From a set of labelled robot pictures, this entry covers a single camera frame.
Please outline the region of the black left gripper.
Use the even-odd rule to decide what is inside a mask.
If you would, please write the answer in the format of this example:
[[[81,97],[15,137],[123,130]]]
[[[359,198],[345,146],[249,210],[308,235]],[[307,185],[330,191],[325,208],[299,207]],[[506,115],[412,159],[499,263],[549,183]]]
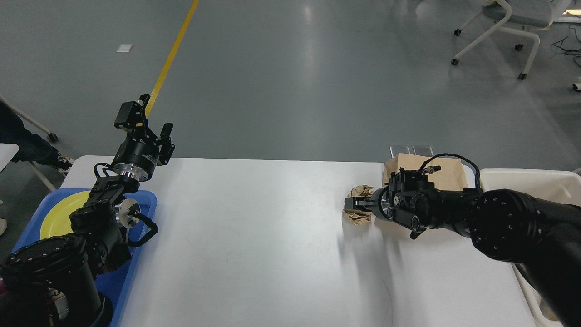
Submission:
[[[113,123],[115,128],[124,130],[128,137],[112,161],[113,171],[139,182],[150,180],[156,165],[167,165],[176,149],[170,136],[173,123],[165,123],[158,137],[149,128],[145,108],[150,98],[149,94],[143,94],[137,101],[122,103]]]

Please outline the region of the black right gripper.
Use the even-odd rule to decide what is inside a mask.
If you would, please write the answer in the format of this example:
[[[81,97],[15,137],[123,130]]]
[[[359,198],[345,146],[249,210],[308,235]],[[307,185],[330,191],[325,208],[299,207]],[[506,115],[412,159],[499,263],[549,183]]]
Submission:
[[[376,189],[371,197],[345,198],[343,209],[364,213],[372,212],[376,219],[392,222],[394,219],[389,214],[393,213],[393,210],[390,207],[390,190],[389,186],[385,186],[384,188]]]

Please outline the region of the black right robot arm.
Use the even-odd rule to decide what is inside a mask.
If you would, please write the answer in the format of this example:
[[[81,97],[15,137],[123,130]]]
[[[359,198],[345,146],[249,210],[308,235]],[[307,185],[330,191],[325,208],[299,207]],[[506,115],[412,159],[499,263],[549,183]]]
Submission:
[[[470,238],[488,258],[513,263],[547,302],[565,327],[580,325],[580,207],[535,198],[521,191],[483,191],[481,170],[473,188],[439,190],[429,180],[440,171],[432,162],[403,167],[383,188],[364,186],[362,195],[345,198],[345,213],[371,213],[394,222],[416,239],[428,229],[446,228]]]

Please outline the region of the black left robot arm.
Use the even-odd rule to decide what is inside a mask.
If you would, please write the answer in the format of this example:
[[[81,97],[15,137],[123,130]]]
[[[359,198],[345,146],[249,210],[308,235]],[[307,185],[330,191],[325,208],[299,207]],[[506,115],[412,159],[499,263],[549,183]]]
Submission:
[[[82,207],[70,214],[71,232],[23,246],[1,263],[3,327],[108,327],[112,300],[99,292],[99,275],[119,270],[158,232],[127,194],[167,165],[175,145],[166,123],[148,126],[151,96],[124,102],[114,121],[126,133],[112,163],[94,167],[96,182]]]

